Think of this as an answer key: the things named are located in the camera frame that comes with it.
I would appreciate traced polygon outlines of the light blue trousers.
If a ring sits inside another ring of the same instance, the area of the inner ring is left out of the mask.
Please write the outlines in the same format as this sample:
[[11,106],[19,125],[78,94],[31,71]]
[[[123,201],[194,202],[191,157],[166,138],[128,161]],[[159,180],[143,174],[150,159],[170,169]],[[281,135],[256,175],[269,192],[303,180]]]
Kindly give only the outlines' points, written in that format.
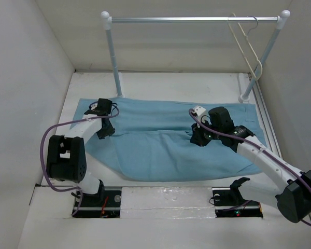
[[115,133],[92,136],[86,152],[125,177],[144,182],[205,181],[254,175],[260,169],[220,141],[190,142],[194,103],[113,98]]

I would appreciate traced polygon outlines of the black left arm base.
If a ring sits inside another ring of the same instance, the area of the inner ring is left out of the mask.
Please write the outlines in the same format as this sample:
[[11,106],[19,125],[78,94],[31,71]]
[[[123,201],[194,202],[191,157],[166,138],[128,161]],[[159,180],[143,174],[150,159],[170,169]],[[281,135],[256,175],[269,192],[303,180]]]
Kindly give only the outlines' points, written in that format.
[[79,205],[80,193],[75,195],[75,203],[72,210],[74,218],[119,218],[121,211],[121,188],[105,188],[98,195],[83,194]]

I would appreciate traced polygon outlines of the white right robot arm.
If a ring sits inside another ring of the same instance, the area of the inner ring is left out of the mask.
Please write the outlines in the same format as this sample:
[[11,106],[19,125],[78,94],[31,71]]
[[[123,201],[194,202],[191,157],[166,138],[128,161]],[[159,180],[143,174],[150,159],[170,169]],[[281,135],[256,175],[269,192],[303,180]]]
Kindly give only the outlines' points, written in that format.
[[302,171],[269,150],[245,126],[236,126],[223,107],[206,110],[201,106],[189,109],[194,120],[190,142],[200,147],[211,141],[255,164],[274,183],[272,186],[241,177],[230,185],[229,198],[233,209],[250,201],[277,208],[290,222],[302,222],[311,213],[311,170]]

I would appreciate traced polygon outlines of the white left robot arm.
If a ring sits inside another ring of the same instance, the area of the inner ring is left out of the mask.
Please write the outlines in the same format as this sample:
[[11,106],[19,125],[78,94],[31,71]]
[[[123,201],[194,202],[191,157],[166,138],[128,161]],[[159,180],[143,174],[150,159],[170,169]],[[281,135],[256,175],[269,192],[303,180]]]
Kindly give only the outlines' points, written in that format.
[[[55,188],[51,179],[69,181],[74,187],[66,191],[76,190],[77,198],[87,198],[96,206],[105,201],[103,182],[87,169],[85,145],[94,135],[100,140],[112,136],[115,129],[110,119],[118,115],[117,103],[98,99],[89,105],[82,119],[60,123],[46,130],[40,144],[40,162],[44,177],[53,190],[64,191]],[[47,159],[44,159],[44,144],[48,133],[54,128],[67,125],[73,125],[67,133],[49,138]]]

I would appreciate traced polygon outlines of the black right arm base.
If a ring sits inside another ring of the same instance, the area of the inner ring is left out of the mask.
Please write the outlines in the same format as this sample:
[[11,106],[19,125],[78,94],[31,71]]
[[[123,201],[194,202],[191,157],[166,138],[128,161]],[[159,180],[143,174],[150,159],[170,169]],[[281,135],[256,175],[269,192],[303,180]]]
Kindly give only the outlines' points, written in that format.
[[209,204],[215,207],[216,218],[263,218],[260,203],[245,200],[239,193],[239,187],[250,179],[241,177],[235,180],[229,187],[213,187]]

